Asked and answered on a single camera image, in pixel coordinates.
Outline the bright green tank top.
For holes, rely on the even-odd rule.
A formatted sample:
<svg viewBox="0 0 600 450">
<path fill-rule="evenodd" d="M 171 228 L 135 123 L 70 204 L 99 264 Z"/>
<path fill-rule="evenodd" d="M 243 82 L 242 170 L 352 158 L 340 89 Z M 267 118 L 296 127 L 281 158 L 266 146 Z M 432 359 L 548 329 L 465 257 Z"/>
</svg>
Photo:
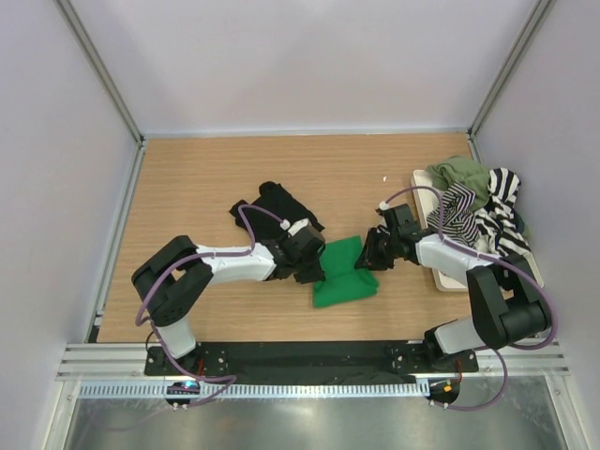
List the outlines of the bright green tank top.
<svg viewBox="0 0 600 450">
<path fill-rule="evenodd" d="M 367 269 L 354 267 L 363 248 L 359 235 L 329 243 L 320 258 L 325 281 L 312 288 L 312 306 L 328 308 L 378 293 L 379 282 Z"/>
</svg>

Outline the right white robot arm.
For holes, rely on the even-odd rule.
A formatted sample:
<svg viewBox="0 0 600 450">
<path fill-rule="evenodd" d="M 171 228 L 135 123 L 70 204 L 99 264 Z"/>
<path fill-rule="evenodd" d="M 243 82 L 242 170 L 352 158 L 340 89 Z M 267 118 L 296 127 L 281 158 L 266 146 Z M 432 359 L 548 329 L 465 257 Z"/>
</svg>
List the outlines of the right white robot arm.
<svg viewBox="0 0 600 450">
<path fill-rule="evenodd" d="M 367 231 L 357 268 L 386 271 L 403 260 L 443 273 L 467 288 L 470 315 L 424 334 L 422 357 L 430 369 L 447 369 L 457 354 L 484 347 L 516 348 L 524 338 L 554 330 L 553 309 L 524 257 L 489 256 L 423 229 L 408 204 L 392 207 L 383 202 L 377 213 L 382 222 Z"/>
</svg>

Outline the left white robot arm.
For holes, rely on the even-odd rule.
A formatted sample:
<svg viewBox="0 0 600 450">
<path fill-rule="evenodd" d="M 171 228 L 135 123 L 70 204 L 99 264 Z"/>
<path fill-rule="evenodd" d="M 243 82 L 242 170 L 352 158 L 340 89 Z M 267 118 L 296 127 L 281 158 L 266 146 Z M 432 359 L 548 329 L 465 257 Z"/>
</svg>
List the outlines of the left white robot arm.
<svg viewBox="0 0 600 450">
<path fill-rule="evenodd" d="M 306 218 L 289 226 L 278 239 L 248 247 L 197 246 L 189 236 L 179 235 L 131 276 L 142 299 L 136 323 L 143 323 L 143 314 L 148 314 L 164 342 L 167 365 L 187 375 L 199 363 L 188 314 L 208 287 L 289 277 L 301 284 L 323 281 L 320 257 L 324 250 L 324 237 Z"/>
</svg>

